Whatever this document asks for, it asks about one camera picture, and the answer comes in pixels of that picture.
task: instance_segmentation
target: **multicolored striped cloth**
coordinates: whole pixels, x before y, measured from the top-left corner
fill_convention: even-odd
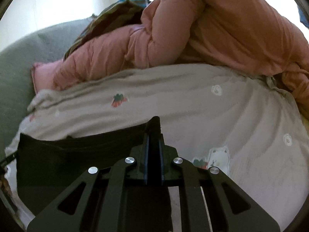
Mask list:
[[[110,5],[99,16],[94,16],[92,22],[65,53],[63,60],[66,60],[71,53],[96,36],[125,25],[141,23],[142,12],[149,3],[151,3],[150,0],[119,0]]]

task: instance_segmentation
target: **black garment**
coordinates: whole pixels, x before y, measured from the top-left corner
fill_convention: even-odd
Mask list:
[[[37,215],[89,167],[113,166],[127,157],[132,147],[143,144],[145,132],[153,133],[153,130],[161,132],[158,117],[145,124],[83,138],[41,141],[21,134],[17,154],[18,195]],[[135,225],[133,231],[172,231],[167,187],[130,188],[127,194],[129,199],[139,197],[135,205],[130,205],[127,222],[136,220],[136,212],[142,211],[138,222],[140,229]],[[153,230],[147,225],[152,221],[156,223]]]

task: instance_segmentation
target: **pink blanket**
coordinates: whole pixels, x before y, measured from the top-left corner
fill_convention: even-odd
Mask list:
[[[141,21],[85,43],[57,67],[53,89],[127,68],[200,62],[250,75],[282,73],[309,116],[308,42],[265,0],[154,0]]]

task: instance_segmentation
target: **person's hand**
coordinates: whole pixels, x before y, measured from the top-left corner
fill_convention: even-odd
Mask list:
[[[9,196],[12,196],[9,182],[5,179],[4,174],[0,175],[0,189]]]

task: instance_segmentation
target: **pink pillow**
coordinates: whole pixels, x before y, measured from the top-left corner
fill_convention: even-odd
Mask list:
[[[31,76],[36,94],[42,89],[55,90],[53,85],[53,76],[57,67],[63,63],[63,60],[52,63],[34,63],[31,69]]]

